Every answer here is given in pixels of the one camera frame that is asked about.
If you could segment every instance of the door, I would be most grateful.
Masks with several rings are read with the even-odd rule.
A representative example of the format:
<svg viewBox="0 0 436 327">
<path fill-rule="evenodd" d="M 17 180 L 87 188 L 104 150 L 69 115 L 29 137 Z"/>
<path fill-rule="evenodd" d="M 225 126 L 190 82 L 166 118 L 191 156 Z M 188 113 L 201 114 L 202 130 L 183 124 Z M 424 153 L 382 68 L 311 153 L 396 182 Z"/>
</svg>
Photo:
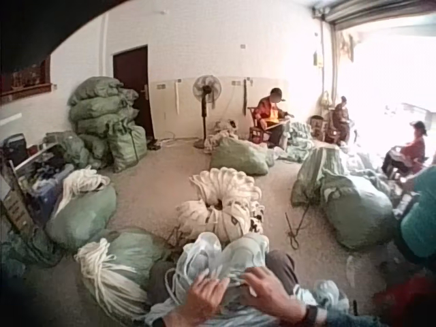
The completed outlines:
<svg viewBox="0 0 436 327">
<path fill-rule="evenodd" d="M 145 129 L 147 138 L 155 138 L 149 97 L 149 69 L 147 46 L 114 55 L 114 77 L 124 83 L 126 89 L 139 94 L 133 107 L 139 110 L 136 125 Z"/>
</svg>

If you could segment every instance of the coiled white rope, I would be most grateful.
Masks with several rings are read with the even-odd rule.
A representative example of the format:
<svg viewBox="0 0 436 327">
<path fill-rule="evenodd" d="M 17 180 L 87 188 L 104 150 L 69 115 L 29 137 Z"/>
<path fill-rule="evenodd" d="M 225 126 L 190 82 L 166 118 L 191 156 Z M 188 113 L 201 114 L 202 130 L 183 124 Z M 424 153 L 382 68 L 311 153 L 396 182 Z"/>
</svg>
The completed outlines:
<svg viewBox="0 0 436 327">
<path fill-rule="evenodd" d="M 109 183 L 109 177 L 97 174 L 97 170 L 91 169 L 90 166 L 72 172 L 63 181 L 62 200 L 58 205 L 56 215 L 78 194 L 103 189 Z"/>
<path fill-rule="evenodd" d="M 108 314 L 116 313 L 132 320 L 146 314 L 147 293 L 135 282 L 117 271 L 136 273 L 132 267 L 113 264 L 115 255 L 108 255 L 110 243 L 102 238 L 99 243 L 88 243 L 79 249 L 74 259 L 80 264 L 82 276 L 93 282 L 95 299 Z"/>
</svg>

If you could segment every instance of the fan base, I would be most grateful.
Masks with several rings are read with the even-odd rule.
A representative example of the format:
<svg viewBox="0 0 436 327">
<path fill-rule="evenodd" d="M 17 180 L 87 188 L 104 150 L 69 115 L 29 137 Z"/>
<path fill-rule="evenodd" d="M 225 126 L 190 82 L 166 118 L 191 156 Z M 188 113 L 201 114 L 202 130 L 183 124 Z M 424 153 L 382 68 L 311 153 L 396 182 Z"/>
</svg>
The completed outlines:
<svg viewBox="0 0 436 327">
<path fill-rule="evenodd" d="M 204 149 L 204 140 L 196 140 L 193 144 L 193 147 L 197 149 Z"/>
</svg>

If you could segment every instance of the standing fan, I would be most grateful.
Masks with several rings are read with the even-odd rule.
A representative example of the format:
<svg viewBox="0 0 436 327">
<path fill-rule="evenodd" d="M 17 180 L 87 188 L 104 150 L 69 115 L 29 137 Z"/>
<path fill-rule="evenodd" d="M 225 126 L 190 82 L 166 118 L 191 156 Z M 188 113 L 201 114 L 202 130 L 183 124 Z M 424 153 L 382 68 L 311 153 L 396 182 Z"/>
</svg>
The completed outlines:
<svg viewBox="0 0 436 327">
<path fill-rule="evenodd" d="M 204 75 L 197 78 L 193 84 L 192 91 L 194 96 L 202 103 L 202 118 L 203 118 L 203 139 L 194 143 L 194 146 L 199 149 L 204 148 L 204 141 L 206 140 L 206 117 L 207 117 L 207 104 L 212 104 L 215 108 L 215 100 L 221 94 L 221 83 L 218 78 L 212 75 Z"/>
</svg>

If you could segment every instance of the cap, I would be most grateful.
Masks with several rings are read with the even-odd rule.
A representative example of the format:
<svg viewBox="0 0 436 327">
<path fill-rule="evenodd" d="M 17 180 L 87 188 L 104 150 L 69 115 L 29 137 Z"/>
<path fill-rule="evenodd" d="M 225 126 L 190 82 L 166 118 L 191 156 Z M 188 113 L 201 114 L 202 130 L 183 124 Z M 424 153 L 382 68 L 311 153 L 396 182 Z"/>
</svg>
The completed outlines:
<svg viewBox="0 0 436 327">
<path fill-rule="evenodd" d="M 427 129 L 425 128 L 425 124 L 422 121 L 414 121 L 410 123 L 415 129 L 421 129 L 422 133 L 427 136 Z"/>
<path fill-rule="evenodd" d="M 286 101 L 285 99 L 282 98 L 283 94 L 281 92 L 281 89 L 279 89 L 278 87 L 275 87 L 271 90 L 270 94 L 275 94 L 277 96 L 280 97 L 280 101 Z"/>
</svg>

